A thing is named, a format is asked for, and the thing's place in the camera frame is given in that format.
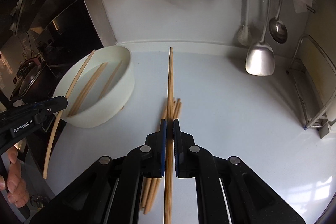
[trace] metal rack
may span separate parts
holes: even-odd
[[[308,39],[322,54],[322,56],[329,64],[330,68],[332,69],[336,77],[336,67],[334,63],[330,60],[330,58],[325,53],[325,51],[320,47],[320,45],[308,34],[303,34],[299,38],[298,45],[296,47],[292,61],[287,69],[287,73],[291,75],[291,77],[293,78],[296,91],[300,98],[303,114],[306,121],[306,124],[303,128],[305,130],[307,128],[316,128],[320,130],[323,126],[327,124],[329,132],[330,126],[332,124],[330,124],[330,122],[328,121],[326,111],[328,110],[328,108],[330,107],[330,105],[332,104],[332,102],[336,97],[336,86],[330,98],[323,105],[312,78],[310,77],[302,61],[297,58],[298,51],[305,39]]]

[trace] black cable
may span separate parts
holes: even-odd
[[[31,55],[31,57],[33,58],[33,50],[32,50],[32,45],[30,44],[30,38],[29,38],[28,31],[26,31],[26,33],[27,33],[28,41],[29,41],[29,45],[30,45],[30,55]]]

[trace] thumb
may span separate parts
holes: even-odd
[[[0,176],[0,191],[6,189],[6,183],[2,176]]]

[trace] countertop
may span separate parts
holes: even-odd
[[[96,128],[67,124],[51,155],[48,184],[58,194],[103,155],[117,158],[155,132],[167,96],[168,52],[132,51],[135,89],[117,115]],[[302,110],[285,68],[252,76],[244,60],[174,52],[180,128],[214,156],[240,157],[313,224],[336,191],[336,139],[302,128]],[[162,223],[164,183],[139,223]],[[198,223],[194,179],[173,180],[172,223]]]

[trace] human hand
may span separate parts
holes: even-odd
[[[9,203],[14,203],[16,207],[21,208],[29,200],[29,193],[26,190],[26,182],[21,178],[21,164],[17,160],[17,149],[12,146],[7,150],[7,155],[10,160],[10,167],[7,178],[7,198]],[[6,188],[6,182],[2,176],[0,176],[0,190]]]

